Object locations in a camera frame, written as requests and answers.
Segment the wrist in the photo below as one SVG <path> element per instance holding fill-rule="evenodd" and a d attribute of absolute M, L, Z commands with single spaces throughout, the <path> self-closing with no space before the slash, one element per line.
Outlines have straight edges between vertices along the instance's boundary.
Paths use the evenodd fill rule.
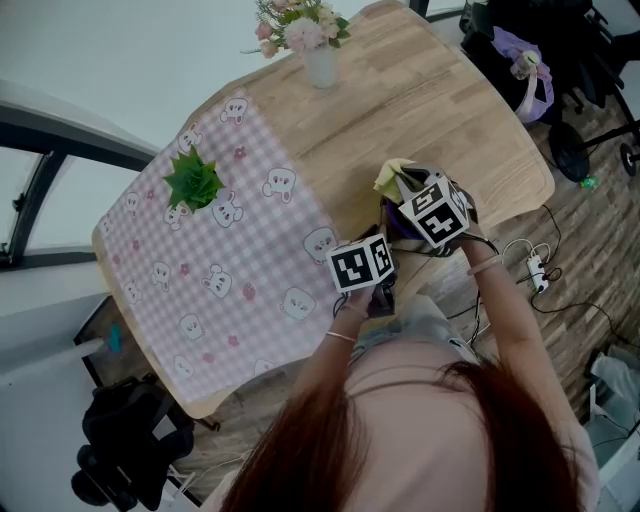
<path fill-rule="evenodd" d="M 364 318 L 351 309 L 342 308 L 333 319 L 331 331 L 357 338 L 360 327 L 365 322 Z"/>
<path fill-rule="evenodd" d="M 460 240 L 460 248 L 472 266 L 495 256 L 493 250 L 482 240 L 473 240 L 470 238 Z"/>
<path fill-rule="evenodd" d="M 363 320 L 369 319 L 369 314 L 367 313 L 367 309 L 369 307 L 370 299 L 367 299 L 368 302 L 362 300 L 352 300 L 351 298 L 347 300 L 347 302 L 342 306 L 340 311 L 352 311 L 357 314 Z"/>

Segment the pink checkered tablecloth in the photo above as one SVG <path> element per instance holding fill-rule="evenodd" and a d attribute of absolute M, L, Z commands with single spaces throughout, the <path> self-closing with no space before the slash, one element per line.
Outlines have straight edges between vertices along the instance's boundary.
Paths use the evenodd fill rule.
<path fill-rule="evenodd" d="M 194 144 L 226 188 L 168 208 L 170 158 Z M 338 294 L 338 233 L 244 90 L 160 153 L 99 224 L 113 276 L 185 403 L 308 356 Z"/>

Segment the chair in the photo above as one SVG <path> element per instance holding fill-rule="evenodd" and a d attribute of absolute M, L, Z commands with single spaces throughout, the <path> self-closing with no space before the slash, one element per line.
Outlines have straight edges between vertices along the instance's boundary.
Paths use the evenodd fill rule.
<path fill-rule="evenodd" d="M 614 38 L 602 22 L 606 20 L 591 0 L 490 0 L 487 5 L 473 4 L 468 25 L 461 23 L 466 31 L 462 48 L 514 110 L 524 97 L 526 83 L 511 76 L 510 60 L 493 49 L 494 26 L 540 48 L 544 62 L 551 69 L 555 98 L 561 98 L 563 93 L 571 96 L 577 113 L 582 112 L 584 105 L 575 88 L 600 107 L 604 107 L 607 95 L 615 94 L 625 110 L 626 104 L 618 91 L 618 87 L 624 87 L 620 72 L 628 58 L 637 54 L 637 46 L 633 44 L 638 38 L 636 35 Z M 606 137 L 585 142 L 577 130 L 562 122 L 562 109 L 556 105 L 540 121 L 552 125 L 551 153 L 557 167 L 572 181 L 581 181 L 589 173 L 587 148 L 629 131 L 640 137 L 638 124 L 630 118 L 628 125 L 607 133 Z M 627 156 L 629 166 L 625 165 L 631 175 L 635 175 L 633 158 L 633 155 Z"/>
<path fill-rule="evenodd" d="M 123 512 L 137 502 L 157 510 L 169 465 L 193 449 L 193 420 L 151 378 L 132 377 L 93 396 L 82 420 L 90 446 L 78 452 L 81 470 L 71 482 L 76 496 Z M 153 430 L 165 416 L 176 430 L 158 440 Z"/>

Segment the yellow cloth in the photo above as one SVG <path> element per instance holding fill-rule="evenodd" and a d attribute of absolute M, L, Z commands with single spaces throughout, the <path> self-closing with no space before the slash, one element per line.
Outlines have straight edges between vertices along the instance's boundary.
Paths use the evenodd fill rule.
<path fill-rule="evenodd" d="M 404 158 L 392 158 L 391 160 L 387 160 L 382 165 L 382 169 L 380 169 L 380 174 L 378 174 L 378 177 L 373 184 L 373 190 L 380 192 L 390 201 L 393 201 L 396 204 L 401 204 L 403 202 L 403 198 L 396 183 L 396 174 L 406 176 L 406 173 L 402 170 L 402 166 L 413 163 L 415 163 L 413 160 L 406 160 Z"/>

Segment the purple bag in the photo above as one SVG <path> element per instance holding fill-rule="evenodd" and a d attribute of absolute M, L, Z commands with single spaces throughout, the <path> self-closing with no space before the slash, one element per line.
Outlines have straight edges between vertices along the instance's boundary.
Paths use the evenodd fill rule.
<path fill-rule="evenodd" d="M 518 119 L 523 123 L 536 121 L 542 117 L 551 105 L 553 105 L 554 96 L 553 85 L 551 83 L 551 70 L 549 69 L 549 66 L 542 62 L 542 53 L 540 53 L 540 48 L 535 44 L 524 41 L 500 27 L 494 27 L 493 30 L 495 38 L 491 44 L 493 44 L 496 51 L 503 57 L 507 57 L 515 63 L 523 52 L 530 50 L 535 52 L 540 59 L 540 64 L 536 68 L 535 72 L 529 75 L 527 93 L 515 112 Z M 542 83 L 544 84 L 546 101 L 541 101 L 535 97 L 538 79 L 542 80 Z"/>

